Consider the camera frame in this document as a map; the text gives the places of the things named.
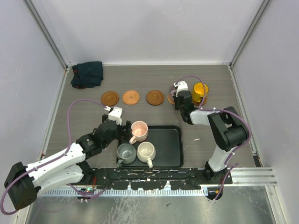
folded towel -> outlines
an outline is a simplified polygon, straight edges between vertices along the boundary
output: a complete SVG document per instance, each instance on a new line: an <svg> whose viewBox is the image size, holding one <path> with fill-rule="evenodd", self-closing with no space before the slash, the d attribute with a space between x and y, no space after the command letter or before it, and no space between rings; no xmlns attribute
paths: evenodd
<svg viewBox="0 0 299 224"><path fill-rule="evenodd" d="M85 89L100 86L104 79L102 62L86 62L73 66L74 78L71 84L74 88Z"/></svg>

mug handle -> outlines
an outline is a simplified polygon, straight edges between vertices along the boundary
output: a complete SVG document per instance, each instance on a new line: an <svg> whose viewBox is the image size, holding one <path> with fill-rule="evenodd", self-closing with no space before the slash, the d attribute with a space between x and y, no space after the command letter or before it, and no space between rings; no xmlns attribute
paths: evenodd
<svg viewBox="0 0 299 224"><path fill-rule="evenodd" d="M149 168L153 168L153 163L150 158L148 158L148 166Z"/></svg>
<svg viewBox="0 0 299 224"><path fill-rule="evenodd" d="M130 143L130 144L134 144L135 142L137 142L137 140L136 140L136 136L133 136L133 137L130 139L129 143Z"/></svg>
<svg viewBox="0 0 299 224"><path fill-rule="evenodd" d="M122 162L123 162L123 160L118 160L116 163L116 167L117 168L122 167Z"/></svg>

gray mug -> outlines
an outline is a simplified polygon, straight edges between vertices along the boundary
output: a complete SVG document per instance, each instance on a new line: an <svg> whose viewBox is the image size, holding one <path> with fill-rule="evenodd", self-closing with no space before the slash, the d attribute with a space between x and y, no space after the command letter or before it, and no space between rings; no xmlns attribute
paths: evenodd
<svg viewBox="0 0 299 224"><path fill-rule="evenodd" d="M119 168L122 164L132 163L136 158L136 149L128 143L123 143L117 148L117 161L116 167Z"/></svg>

wooden coaster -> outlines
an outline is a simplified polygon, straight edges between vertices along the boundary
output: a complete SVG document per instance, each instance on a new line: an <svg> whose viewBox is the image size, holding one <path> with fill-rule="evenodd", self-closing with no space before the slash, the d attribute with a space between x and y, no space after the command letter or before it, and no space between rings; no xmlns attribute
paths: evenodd
<svg viewBox="0 0 299 224"><path fill-rule="evenodd" d="M153 106L160 105L164 101L164 94L159 90L149 91L146 95L146 101Z"/></svg>
<svg viewBox="0 0 299 224"><path fill-rule="evenodd" d="M105 92L101 97L101 102L105 106L114 106L118 100L118 94L114 91Z"/></svg>
<svg viewBox="0 0 299 224"><path fill-rule="evenodd" d="M122 100L125 104L134 105L137 104L140 99L139 93L135 90L126 91L123 96Z"/></svg>
<svg viewBox="0 0 299 224"><path fill-rule="evenodd" d="M194 105L196 105L196 106L199 106L199 105L200 105L200 102L196 102L196 101L194 101L194 100L192 100L192 102L193 102ZM204 103L203 103L202 105L206 104L206 102L207 102L207 96L206 96L205 101L204 101Z"/></svg>
<svg viewBox="0 0 299 224"><path fill-rule="evenodd" d="M174 104L174 99L173 97L170 97L169 95L167 95L167 99L171 104Z"/></svg>

gray table surface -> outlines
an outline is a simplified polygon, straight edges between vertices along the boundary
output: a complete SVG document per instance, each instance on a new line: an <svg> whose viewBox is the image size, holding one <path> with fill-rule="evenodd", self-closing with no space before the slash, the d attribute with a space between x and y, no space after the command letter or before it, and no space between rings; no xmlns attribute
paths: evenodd
<svg viewBox="0 0 299 224"><path fill-rule="evenodd" d="M204 167L215 149L215 141L210 127L189 125L182 121L178 111L167 100L169 86L180 78L195 74L209 86L208 100L204 108L224 108L233 106L238 113L239 107L230 73L225 65L169 65L169 66L104 66L104 80L101 86L83 90L71 86L72 69L66 78L63 94L56 114L46 156L53 155L68 145L66 115L70 104L80 98L100 101L106 91L115 91L120 100L117 107L123 108L122 119L125 122L142 120L148 125L179 125L182 129L184 146L184 167ZM185 81L189 90L198 82L189 77ZM136 105L126 105L122 95L128 90L136 90L140 101ZM150 90L160 90L165 95L159 106L149 105L146 94ZM79 102L71 111L72 141L90 133L101 123L102 115L107 113L102 107L91 102ZM88 160L92 167L116 166L117 141L112 142L106 150ZM255 167L249 145L246 145L230 161L242 167Z"/></svg>

